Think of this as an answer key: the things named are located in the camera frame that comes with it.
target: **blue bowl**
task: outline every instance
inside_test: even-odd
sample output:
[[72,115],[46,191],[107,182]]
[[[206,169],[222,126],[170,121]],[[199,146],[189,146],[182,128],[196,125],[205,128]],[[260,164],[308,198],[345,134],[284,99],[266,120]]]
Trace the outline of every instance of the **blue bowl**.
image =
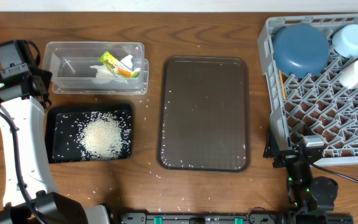
[[273,40],[273,58],[286,75],[320,75],[329,59],[329,43],[318,29],[306,24],[288,26]]

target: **candy wrapper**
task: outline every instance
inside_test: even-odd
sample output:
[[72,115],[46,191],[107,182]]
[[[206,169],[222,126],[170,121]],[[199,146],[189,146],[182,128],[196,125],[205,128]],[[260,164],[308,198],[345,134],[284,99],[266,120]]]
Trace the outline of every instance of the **candy wrapper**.
[[107,69],[113,74],[122,75],[126,78],[135,78],[139,75],[140,69],[137,68],[134,71],[131,71],[118,59],[112,56],[109,52],[105,52],[100,58],[99,61],[103,63]]

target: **black tray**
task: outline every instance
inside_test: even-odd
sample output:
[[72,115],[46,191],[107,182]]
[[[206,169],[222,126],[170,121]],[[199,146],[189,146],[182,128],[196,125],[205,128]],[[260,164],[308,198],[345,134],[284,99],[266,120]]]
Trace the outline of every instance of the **black tray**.
[[241,59],[169,59],[160,114],[157,160],[164,168],[240,172],[248,166],[248,71]]
[[45,145],[49,163],[98,160],[83,158],[81,151],[84,151],[85,148],[75,141],[79,132],[78,122],[87,121],[92,112],[110,112],[117,115],[117,118],[125,121],[130,129],[129,135],[126,136],[129,144],[122,145],[121,155],[107,159],[125,159],[130,156],[132,152],[133,117],[129,105],[59,106],[50,109],[47,116]]

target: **light blue cup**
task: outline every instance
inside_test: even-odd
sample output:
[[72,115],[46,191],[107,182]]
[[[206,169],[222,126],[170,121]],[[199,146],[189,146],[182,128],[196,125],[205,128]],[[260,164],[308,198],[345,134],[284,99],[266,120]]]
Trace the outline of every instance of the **light blue cup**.
[[336,32],[333,44],[335,51],[343,57],[358,57],[358,25],[347,25]]

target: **green button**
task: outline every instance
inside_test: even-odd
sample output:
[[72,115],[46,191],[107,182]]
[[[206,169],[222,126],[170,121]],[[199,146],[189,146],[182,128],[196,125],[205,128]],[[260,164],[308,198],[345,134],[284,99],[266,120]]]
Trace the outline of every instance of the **green button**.
[[234,219],[234,224],[243,224],[244,221],[242,220],[242,218],[235,218]]
[[162,217],[154,217],[154,224],[162,224]]

